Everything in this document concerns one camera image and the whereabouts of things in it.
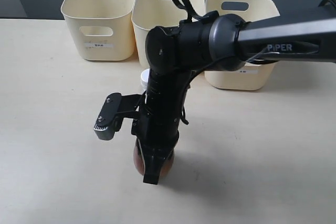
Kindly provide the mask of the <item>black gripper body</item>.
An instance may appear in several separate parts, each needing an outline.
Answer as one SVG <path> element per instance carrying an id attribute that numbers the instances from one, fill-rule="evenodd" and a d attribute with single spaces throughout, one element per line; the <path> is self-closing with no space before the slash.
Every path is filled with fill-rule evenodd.
<path id="1" fill-rule="evenodd" d="M 136 146 L 174 147 L 179 139 L 182 105 L 193 71 L 159 74 L 146 69 L 146 72 L 147 85 L 140 102 L 140 118 L 132 128 L 137 139 Z"/>

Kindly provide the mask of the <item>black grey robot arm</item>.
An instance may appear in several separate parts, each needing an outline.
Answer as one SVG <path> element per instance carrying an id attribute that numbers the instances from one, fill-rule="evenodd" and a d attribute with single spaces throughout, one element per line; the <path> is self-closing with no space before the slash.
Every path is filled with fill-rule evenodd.
<path id="1" fill-rule="evenodd" d="M 173 159 L 184 101 L 203 71 L 236 71 L 246 63 L 335 62 L 335 0 L 310 10 L 247 22 L 236 14 L 198 15 L 190 0 L 172 0 L 186 11 L 176 27 L 157 26 L 146 37 L 149 79 L 132 127 L 135 164 L 147 184 L 157 184 Z"/>

